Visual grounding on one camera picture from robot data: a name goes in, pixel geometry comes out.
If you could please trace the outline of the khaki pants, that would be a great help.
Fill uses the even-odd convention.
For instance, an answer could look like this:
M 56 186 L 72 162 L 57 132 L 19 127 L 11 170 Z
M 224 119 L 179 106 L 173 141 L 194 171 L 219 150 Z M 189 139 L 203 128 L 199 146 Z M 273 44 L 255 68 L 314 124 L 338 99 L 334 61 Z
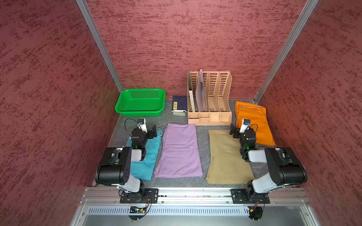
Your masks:
M 254 180 L 251 166 L 242 159 L 239 140 L 228 130 L 209 130 L 210 165 L 206 177 L 212 185 L 243 185 Z

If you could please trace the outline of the orange pants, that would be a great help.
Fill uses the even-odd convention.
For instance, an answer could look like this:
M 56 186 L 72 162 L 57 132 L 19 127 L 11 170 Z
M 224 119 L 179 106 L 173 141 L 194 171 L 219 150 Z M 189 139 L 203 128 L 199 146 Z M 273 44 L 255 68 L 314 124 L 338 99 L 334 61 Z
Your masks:
M 267 121 L 265 107 L 236 101 L 235 114 L 237 117 L 237 128 L 241 127 L 243 119 L 249 119 L 251 121 L 250 124 L 257 124 L 258 129 L 255 125 L 251 126 L 251 128 L 256 130 L 257 144 L 271 147 L 276 145 Z

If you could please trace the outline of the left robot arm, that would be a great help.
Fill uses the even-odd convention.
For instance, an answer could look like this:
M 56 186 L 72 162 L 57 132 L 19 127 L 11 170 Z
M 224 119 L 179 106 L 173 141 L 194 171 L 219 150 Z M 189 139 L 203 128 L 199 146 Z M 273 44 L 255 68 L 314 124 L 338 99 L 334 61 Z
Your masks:
M 158 189 L 145 188 L 143 181 L 152 179 L 162 131 L 139 124 L 129 139 L 129 147 L 108 147 L 98 164 L 97 185 L 115 186 L 120 203 L 157 202 Z

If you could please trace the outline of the green plastic basket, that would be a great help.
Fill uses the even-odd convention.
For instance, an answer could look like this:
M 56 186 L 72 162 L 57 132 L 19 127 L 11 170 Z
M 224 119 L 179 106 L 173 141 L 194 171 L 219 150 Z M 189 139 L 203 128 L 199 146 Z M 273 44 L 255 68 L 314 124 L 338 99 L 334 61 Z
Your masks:
M 115 111 L 125 117 L 157 117 L 165 108 L 163 89 L 126 89 L 120 93 Z

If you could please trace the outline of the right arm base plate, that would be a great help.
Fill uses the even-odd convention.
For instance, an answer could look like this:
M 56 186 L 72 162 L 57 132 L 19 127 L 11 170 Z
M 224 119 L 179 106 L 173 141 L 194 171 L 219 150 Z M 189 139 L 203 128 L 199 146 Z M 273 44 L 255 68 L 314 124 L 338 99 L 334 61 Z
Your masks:
M 249 189 L 231 189 L 234 204 L 270 204 L 268 194 L 259 194 Z

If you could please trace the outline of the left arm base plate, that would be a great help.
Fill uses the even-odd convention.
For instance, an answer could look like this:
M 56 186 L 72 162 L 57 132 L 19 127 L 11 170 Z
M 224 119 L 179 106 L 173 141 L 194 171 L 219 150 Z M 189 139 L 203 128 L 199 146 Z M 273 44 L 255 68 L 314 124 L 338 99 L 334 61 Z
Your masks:
M 125 204 L 155 204 L 158 201 L 159 189 L 145 188 L 137 193 L 120 194 L 120 203 Z

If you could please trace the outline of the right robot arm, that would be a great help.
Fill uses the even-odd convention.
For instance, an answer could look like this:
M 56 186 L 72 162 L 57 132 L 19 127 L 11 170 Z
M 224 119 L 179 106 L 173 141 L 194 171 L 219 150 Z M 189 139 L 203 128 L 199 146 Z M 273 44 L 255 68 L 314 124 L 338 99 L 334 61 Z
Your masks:
M 247 127 L 243 132 L 231 125 L 230 135 L 240 143 L 240 155 L 248 163 L 265 163 L 268 173 L 250 180 L 246 188 L 231 189 L 234 204 L 269 204 L 269 193 L 285 186 L 300 185 L 307 181 L 305 167 L 290 147 L 257 149 L 256 131 Z

